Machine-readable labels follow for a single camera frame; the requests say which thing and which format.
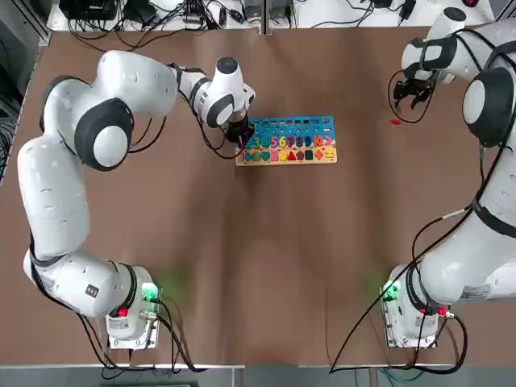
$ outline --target brown table surface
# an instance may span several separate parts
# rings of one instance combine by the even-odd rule
[[[206,148],[178,100],[150,150],[129,156],[112,173],[86,169],[87,248],[141,264],[165,286],[181,308],[196,364],[327,364],[326,329],[333,359],[389,270],[410,258],[416,231],[472,198],[478,149],[461,117],[465,82],[440,86],[420,124],[390,123],[387,83],[416,35],[426,31],[180,32],[139,50],[208,74],[219,57],[233,56],[256,90],[251,116],[335,119],[338,164],[236,168]],[[115,37],[95,43],[123,49]],[[70,74],[92,81],[100,55],[70,34],[53,35],[40,54],[13,155],[39,135],[41,96],[50,80]],[[135,138],[145,123],[137,121]],[[45,300],[23,273],[28,225],[16,169],[12,157],[0,192],[0,364],[97,363],[77,317]],[[422,245],[445,227],[436,229]],[[469,330],[468,363],[514,364],[511,306],[455,308]],[[444,335],[440,348],[423,351],[420,361],[453,363],[451,342]],[[166,364],[169,349],[161,330],[158,349],[135,354],[135,362]],[[393,355],[405,362],[410,354]],[[125,352],[116,358],[127,362]],[[376,309],[339,363],[386,362]]]

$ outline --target green indicator light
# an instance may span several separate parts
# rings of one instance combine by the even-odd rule
[[[388,281],[384,285],[384,289],[387,289],[384,295],[384,301],[392,301],[397,299],[397,292],[401,288],[400,281],[392,282]]]
[[[156,284],[152,282],[145,282],[142,284],[142,299],[144,301],[158,301],[159,300],[159,290]]]

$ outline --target blue puzzle board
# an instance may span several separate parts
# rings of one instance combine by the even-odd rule
[[[237,166],[332,164],[337,162],[333,118],[249,119],[255,134],[235,159]],[[240,152],[235,147],[235,154]]]

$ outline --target floor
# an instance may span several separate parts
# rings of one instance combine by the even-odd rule
[[[409,374],[397,374],[400,377],[410,377]],[[498,387],[511,385],[516,377],[515,368],[474,368],[467,367],[457,374],[439,377],[424,375],[410,385],[420,387],[430,386],[461,386]],[[402,385],[394,382],[393,385],[378,373],[380,387]],[[2,368],[0,369],[0,386],[11,387],[23,385],[25,387],[90,387],[99,385],[192,385],[198,387],[338,387],[338,386],[369,386],[368,370],[357,372],[341,372],[331,377],[325,368],[297,368],[294,366],[256,366],[247,367],[233,372],[231,369],[219,369],[192,374],[182,372],[179,376],[169,377],[165,372],[126,372],[116,381],[103,381],[100,377],[100,368]]]

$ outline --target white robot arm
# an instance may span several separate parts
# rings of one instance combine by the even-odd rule
[[[77,313],[106,316],[108,333],[118,342],[144,344],[137,339],[148,333],[150,322],[141,312],[148,311],[145,302],[156,296],[156,287],[144,268],[82,249],[89,234],[82,164],[99,171],[116,169],[131,144],[133,115],[167,115],[178,90],[210,127],[223,125],[229,140],[241,144],[252,136],[247,111],[255,94],[243,83],[236,60],[219,60],[210,81],[199,69],[111,51],[99,61],[92,85],[75,77],[58,77],[49,85],[40,122],[44,133],[18,154],[31,228],[25,273]]]
[[[409,80],[433,78],[446,83],[454,76],[470,80],[464,95],[464,121],[483,147],[501,147],[500,156],[473,200],[471,214],[420,264],[411,265],[395,289],[389,289],[382,305],[391,347],[433,343],[439,306],[516,297],[516,76],[510,62],[503,59],[516,60],[516,20],[476,29],[481,35],[463,30],[464,20],[460,10],[446,9],[431,28],[429,39],[415,39],[406,46],[403,73]],[[404,267],[392,271],[386,286],[393,284]],[[426,306],[431,311],[419,340]]]

